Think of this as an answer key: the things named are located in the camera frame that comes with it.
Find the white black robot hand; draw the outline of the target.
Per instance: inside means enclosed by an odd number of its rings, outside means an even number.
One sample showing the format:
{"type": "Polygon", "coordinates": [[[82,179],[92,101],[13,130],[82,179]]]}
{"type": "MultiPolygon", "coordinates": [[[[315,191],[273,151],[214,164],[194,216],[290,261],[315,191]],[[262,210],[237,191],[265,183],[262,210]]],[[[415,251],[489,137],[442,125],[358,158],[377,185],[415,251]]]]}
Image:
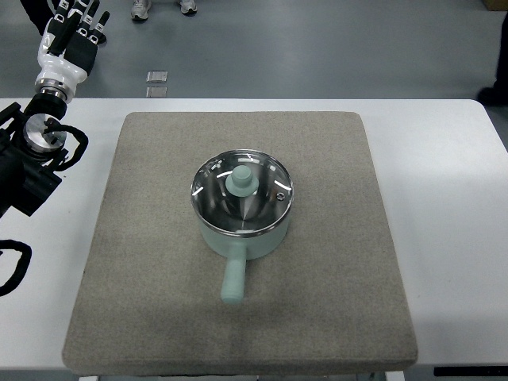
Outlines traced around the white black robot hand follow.
{"type": "Polygon", "coordinates": [[[110,17],[107,11],[96,17],[99,6],[99,1],[59,2],[38,50],[37,93],[70,103],[77,86],[90,76],[98,47],[106,42],[104,28],[110,17]]]}

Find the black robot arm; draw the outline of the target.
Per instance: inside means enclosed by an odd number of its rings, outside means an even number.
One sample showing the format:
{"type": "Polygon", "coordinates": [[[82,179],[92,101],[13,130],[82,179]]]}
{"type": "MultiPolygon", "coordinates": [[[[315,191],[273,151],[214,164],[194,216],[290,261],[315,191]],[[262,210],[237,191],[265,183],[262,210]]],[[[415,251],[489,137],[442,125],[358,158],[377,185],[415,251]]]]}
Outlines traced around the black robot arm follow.
{"type": "Polygon", "coordinates": [[[87,135],[61,121],[67,103],[55,91],[34,95],[25,109],[1,111],[1,214],[13,207],[30,216],[61,184],[59,172],[77,164],[87,135]]]}

